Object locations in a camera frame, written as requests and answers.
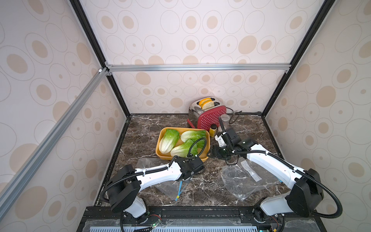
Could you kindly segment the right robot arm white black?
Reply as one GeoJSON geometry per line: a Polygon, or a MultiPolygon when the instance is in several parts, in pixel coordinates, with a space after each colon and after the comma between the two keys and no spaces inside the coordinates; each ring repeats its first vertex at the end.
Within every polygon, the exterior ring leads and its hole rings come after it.
{"type": "Polygon", "coordinates": [[[281,213],[309,217],[323,200],[322,188],[317,184],[320,177],[315,170],[305,171],[272,154],[253,139],[241,139],[233,128],[217,132],[215,140],[218,144],[212,147],[211,158],[226,163],[233,158],[244,158],[264,168],[290,189],[286,194],[262,200],[255,212],[258,220],[281,213]]]}

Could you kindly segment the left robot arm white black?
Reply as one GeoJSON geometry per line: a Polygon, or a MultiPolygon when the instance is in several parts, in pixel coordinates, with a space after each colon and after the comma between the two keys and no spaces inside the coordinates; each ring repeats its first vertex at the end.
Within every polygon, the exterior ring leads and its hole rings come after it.
{"type": "Polygon", "coordinates": [[[145,169],[126,165],[111,178],[100,193],[100,200],[109,203],[114,213],[129,213],[137,220],[148,217],[144,200],[138,197],[142,190],[167,181],[185,181],[199,173],[204,163],[199,157],[175,156],[170,163],[145,169]]]}

